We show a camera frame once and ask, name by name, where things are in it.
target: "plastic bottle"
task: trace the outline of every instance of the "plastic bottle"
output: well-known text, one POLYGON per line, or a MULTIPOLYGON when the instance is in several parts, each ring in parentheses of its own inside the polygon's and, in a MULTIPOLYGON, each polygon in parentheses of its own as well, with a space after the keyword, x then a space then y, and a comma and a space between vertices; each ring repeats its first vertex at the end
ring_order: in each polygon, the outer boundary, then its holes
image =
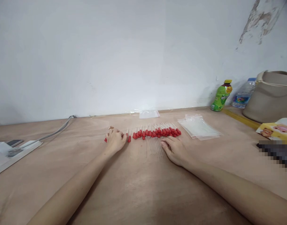
POLYGON ((225 80, 224 84, 218 88, 211 110, 220 112, 224 108, 225 102, 232 91, 231 82, 232 80, 225 80))
POLYGON ((256 78, 249 78, 248 81, 239 89, 234 96, 232 106, 237 108, 245 108, 255 89, 256 78))

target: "stack of plastic bags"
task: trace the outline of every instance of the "stack of plastic bags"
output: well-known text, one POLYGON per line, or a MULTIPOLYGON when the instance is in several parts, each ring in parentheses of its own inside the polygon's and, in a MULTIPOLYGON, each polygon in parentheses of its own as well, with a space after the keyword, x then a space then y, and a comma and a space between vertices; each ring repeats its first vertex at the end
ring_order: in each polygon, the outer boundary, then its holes
POLYGON ((203 116, 200 114, 196 114, 194 116, 185 115, 185 118, 178 120, 178 122, 187 131, 192 139, 198 138, 199 140, 203 141, 218 138, 223 135, 208 125, 204 121, 203 116))

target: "tissue box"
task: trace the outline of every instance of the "tissue box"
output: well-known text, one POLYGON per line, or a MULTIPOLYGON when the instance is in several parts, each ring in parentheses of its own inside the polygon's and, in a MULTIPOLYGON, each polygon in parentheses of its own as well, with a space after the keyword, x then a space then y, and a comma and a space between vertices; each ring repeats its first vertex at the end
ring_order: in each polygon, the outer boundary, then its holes
POLYGON ((287 118, 275 123, 263 123, 256 132, 270 140, 287 141, 287 118))

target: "wooden table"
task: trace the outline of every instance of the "wooden table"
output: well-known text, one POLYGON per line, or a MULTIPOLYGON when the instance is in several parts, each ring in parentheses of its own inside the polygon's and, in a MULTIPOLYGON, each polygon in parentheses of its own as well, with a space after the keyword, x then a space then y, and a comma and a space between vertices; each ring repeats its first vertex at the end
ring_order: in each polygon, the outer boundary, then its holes
MULTIPOLYGON (((259 152, 265 140, 252 128, 208 107, 168 110, 139 119, 124 114, 72 119, 69 126, 0 174, 0 225, 24 225, 78 170, 103 151, 110 126, 126 131, 171 122, 201 161, 250 180, 287 199, 287 169, 259 152), (178 124, 185 114, 203 115, 224 135, 193 140, 178 124)), ((0 127, 0 141, 35 140, 65 120, 0 127)), ((197 177, 174 165, 147 141, 132 140, 104 168, 69 224, 250 224, 197 177)))

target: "bag handle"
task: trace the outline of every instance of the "bag handle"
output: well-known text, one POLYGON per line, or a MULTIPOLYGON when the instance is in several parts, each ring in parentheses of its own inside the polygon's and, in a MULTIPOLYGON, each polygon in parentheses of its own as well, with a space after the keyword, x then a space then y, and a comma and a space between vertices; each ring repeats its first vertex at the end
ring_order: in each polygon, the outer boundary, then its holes
POLYGON ((268 70, 262 71, 261 73, 257 75, 256 83, 264 83, 264 84, 274 86, 274 87, 287 87, 287 84, 274 84, 274 83, 268 83, 268 82, 263 81, 262 77, 265 72, 268 72, 268 70))

